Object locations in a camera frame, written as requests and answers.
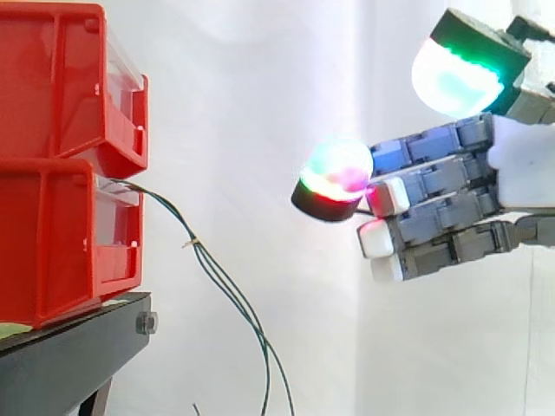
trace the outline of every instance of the rgb light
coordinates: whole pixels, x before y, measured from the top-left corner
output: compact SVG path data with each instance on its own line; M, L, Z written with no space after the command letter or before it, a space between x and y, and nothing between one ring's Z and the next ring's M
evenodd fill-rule
M347 219L364 196L373 167L368 146L359 141L323 143L301 171L291 201L324 221Z
M455 118L480 113L504 89L491 69L464 61L432 39L426 40L415 58L412 81L422 101Z

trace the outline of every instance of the electrical cable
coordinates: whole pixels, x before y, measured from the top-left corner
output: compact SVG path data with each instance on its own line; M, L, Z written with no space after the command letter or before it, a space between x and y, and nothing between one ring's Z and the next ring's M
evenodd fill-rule
M369 210L357 209L357 210L355 211L355 214L368 215L368 216L370 216L370 217L374 217L374 214L372 213L372 211L369 211Z
M270 352L277 364L278 370L283 380L285 391L287 393L287 399L289 401L291 416L295 416L293 399L291 395L291 387L290 387L289 381L287 380L284 367L281 363L281 360L279 360L278 354L276 353L274 347L268 341L268 338L266 337L264 330L262 329L262 324L258 318L258 315L254 311L254 308L246 298L245 294L240 290L238 285L233 281L233 279L224 270L224 268L220 266L219 263L213 258L213 256L206 249L206 247L197 239L191 227L187 224L187 222L181 215L180 211L177 209L177 207L174 204L172 204L172 202L170 202L167 198L162 197L156 192L149 191L148 189L143 188L140 185L136 185L126 180L113 179L113 181L116 183L123 184L127 188L133 191L141 192L150 196L151 198L156 200L159 204L164 206L167 210L169 210L170 213L172 213L172 215L183 225L183 227L185 228L189 236L188 244L193 246L195 256L197 258L197 261L199 262L201 269L206 273L206 275L216 285L216 287L222 293L224 293L224 295L238 310L238 312L245 318L245 320L249 323L255 335L257 336L258 343L262 349L263 356L264 356L265 376L266 376L264 400L263 400L263 405L260 413L261 416L265 416L266 414L266 408L267 408L269 396L270 396L271 369L270 369L268 349L270 349Z

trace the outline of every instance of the black stand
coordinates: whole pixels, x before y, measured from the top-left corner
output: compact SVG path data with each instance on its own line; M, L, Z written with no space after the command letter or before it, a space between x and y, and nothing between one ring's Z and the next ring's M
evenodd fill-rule
M0 341L0 415L102 416L112 376L149 341L150 294Z

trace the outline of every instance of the white wall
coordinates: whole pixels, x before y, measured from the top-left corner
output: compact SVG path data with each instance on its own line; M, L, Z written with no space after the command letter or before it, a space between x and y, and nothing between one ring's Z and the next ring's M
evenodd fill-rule
M356 220L320 224L289 203L317 141L446 121L412 90L416 51L446 6L503 27L508 0L104 3L151 80L151 165L138 180L174 200L252 299L297 414L523 413L530 250L384 287L360 260ZM258 412L255 338L185 238L148 204L143 289L160 331L117 375L110 416L193 415L193 402L203 416ZM269 414L283 416L274 386Z

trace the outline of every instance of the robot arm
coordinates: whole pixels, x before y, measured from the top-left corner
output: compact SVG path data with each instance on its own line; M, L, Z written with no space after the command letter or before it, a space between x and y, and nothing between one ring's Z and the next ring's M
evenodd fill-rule
M376 219L358 235L382 279L408 280L519 244L555 245L554 127L481 114L370 152L366 199ZM509 211L535 215L481 223Z

